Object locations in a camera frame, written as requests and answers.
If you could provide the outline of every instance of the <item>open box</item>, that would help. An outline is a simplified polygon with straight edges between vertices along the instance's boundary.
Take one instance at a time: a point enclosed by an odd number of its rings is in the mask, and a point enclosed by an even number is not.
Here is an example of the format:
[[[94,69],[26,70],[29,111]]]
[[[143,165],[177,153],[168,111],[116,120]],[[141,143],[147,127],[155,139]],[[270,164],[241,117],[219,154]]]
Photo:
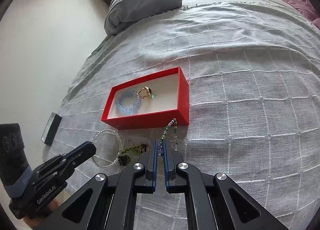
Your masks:
[[[128,91],[140,91],[145,86],[152,90],[153,97],[142,99],[135,114],[120,113],[117,101],[121,95]],[[101,120],[123,130],[165,127],[173,118],[177,119],[179,125],[189,125],[189,87],[180,67],[159,71],[113,87]]]

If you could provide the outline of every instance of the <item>blue beaded bracelet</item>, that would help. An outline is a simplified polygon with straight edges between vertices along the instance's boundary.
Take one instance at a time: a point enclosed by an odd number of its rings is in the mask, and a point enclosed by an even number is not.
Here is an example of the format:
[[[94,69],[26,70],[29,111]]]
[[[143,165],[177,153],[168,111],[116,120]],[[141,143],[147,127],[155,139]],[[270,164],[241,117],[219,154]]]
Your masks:
[[[141,106],[141,99],[137,97],[137,91],[127,91],[127,92],[124,92],[117,100],[117,110],[123,114],[123,115],[133,115],[133,114],[136,114],[138,112],[138,109],[140,108]],[[135,102],[133,103],[132,107],[130,108],[124,108],[123,106],[121,106],[121,102],[127,98],[127,97],[135,97],[136,100]]]

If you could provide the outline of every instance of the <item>pink cloth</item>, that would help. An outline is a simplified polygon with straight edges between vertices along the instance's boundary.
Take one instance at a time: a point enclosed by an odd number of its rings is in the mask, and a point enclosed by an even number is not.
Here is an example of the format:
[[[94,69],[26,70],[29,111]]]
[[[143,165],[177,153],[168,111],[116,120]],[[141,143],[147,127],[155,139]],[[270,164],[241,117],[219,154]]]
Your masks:
[[[320,29],[320,16],[309,0],[283,0],[298,10],[306,19]]]

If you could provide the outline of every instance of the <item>silver screw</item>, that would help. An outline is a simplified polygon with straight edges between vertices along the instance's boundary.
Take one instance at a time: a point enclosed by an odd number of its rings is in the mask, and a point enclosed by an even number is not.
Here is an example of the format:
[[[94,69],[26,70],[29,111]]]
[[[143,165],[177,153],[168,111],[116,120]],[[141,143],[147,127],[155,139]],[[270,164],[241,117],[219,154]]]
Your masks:
[[[136,164],[133,165],[133,168],[134,168],[134,169],[142,169],[142,168],[143,168],[143,164],[141,164],[141,163],[136,163]]]
[[[219,180],[225,180],[227,178],[227,175],[220,172],[220,173],[217,174],[217,178]]]
[[[98,174],[98,175],[96,175],[96,177],[95,177],[95,179],[97,180],[97,181],[102,181],[102,180],[104,180],[106,178],[106,176],[104,175],[104,174]]]
[[[179,167],[180,169],[187,169],[187,168],[189,167],[189,165],[186,164],[185,162],[182,162],[182,163],[179,163],[178,167]]]

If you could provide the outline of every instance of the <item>white logo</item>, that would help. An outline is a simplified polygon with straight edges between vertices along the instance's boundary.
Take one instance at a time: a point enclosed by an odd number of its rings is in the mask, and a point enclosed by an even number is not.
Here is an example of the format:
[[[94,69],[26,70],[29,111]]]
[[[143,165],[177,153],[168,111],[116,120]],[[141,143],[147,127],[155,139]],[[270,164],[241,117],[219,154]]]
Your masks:
[[[44,195],[42,195],[42,198],[37,200],[38,204],[41,204],[54,190],[56,189],[56,186],[53,185]]]

